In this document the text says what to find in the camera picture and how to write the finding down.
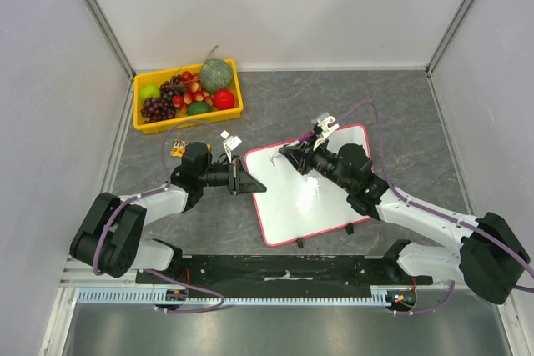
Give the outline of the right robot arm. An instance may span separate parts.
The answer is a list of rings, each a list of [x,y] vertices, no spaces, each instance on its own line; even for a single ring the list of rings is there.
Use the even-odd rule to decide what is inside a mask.
[[[400,243],[398,254],[381,265],[390,283],[410,276],[460,281],[480,298],[501,305],[529,266],[530,256],[503,217],[455,213],[391,187],[373,172],[372,160],[358,144],[347,143],[333,153],[324,144],[306,141],[285,145],[279,153],[298,173],[315,171],[343,189],[358,214],[436,242],[434,247]]]

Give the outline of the white pink marker pen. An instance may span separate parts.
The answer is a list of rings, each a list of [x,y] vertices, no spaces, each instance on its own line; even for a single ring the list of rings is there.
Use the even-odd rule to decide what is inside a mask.
[[[270,161],[274,162],[275,158],[277,158],[280,155],[279,151],[282,149],[282,147],[284,147],[284,146],[294,146],[294,145],[301,144],[302,142],[304,142],[308,138],[313,137],[314,135],[315,135],[315,133],[313,131],[309,131],[309,132],[303,134],[302,136],[298,137],[297,139],[293,140],[292,142],[283,143],[279,148],[275,149],[274,152],[270,155]]]

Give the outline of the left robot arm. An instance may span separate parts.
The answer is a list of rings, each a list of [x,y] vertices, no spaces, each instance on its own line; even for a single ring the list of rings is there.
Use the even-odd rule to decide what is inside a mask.
[[[146,248],[147,263],[140,268],[152,268],[164,283],[176,283],[184,271],[182,262],[174,258],[170,245],[143,243],[143,228],[169,215],[188,212],[205,188],[217,187],[226,187],[232,195],[267,191],[245,170],[238,156],[215,162],[205,143],[190,143],[181,164],[162,186],[122,198],[100,193],[74,236],[69,254],[97,275],[120,278],[134,266],[139,249]]]

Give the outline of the pink framed whiteboard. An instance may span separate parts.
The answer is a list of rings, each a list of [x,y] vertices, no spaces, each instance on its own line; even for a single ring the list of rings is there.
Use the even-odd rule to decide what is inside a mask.
[[[270,247],[368,221],[346,202],[347,193],[311,171],[301,175],[275,143],[248,151],[244,165],[267,190],[253,195],[264,242]]]

